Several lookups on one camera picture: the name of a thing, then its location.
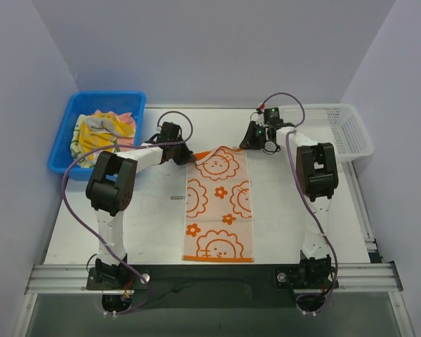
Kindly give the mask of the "orange lion print towel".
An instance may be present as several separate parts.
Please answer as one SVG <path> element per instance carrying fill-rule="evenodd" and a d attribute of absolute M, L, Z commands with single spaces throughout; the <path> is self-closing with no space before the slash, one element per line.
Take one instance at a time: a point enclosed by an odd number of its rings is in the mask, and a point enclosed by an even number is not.
<path fill-rule="evenodd" d="M 252 263 L 253 210 L 246 152 L 221 146 L 187 166 L 183 260 Z"/>

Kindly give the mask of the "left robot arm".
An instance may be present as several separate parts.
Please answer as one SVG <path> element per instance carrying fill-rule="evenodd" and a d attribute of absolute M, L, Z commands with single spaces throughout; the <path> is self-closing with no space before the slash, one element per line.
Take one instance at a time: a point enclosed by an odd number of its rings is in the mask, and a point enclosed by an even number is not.
<path fill-rule="evenodd" d="M 123 214 L 133 197 L 136 174 L 170 160 L 178 166 L 196 160 L 182 138 L 181 127 L 173 122 L 164 122 L 160 131 L 136 150 L 99 154 L 86 187 L 100 237 L 96 279 L 106 277 L 123 283 L 130 278 L 123 243 Z"/>

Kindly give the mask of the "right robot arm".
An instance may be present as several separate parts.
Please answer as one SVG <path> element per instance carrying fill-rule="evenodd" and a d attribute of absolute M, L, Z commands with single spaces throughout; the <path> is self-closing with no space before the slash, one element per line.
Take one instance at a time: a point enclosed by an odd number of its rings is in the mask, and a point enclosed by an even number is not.
<path fill-rule="evenodd" d="M 298 194 L 309 212 L 305 216 L 299 280 L 305 286 L 323 282 L 332 272 L 333 246 L 328 243 L 328 217 L 339 183 L 334 146 L 309 138 L 290 123 L 277 130 L 250 121 L 240 148 L 262 150 L 268 141 L 286 150 Z"/>

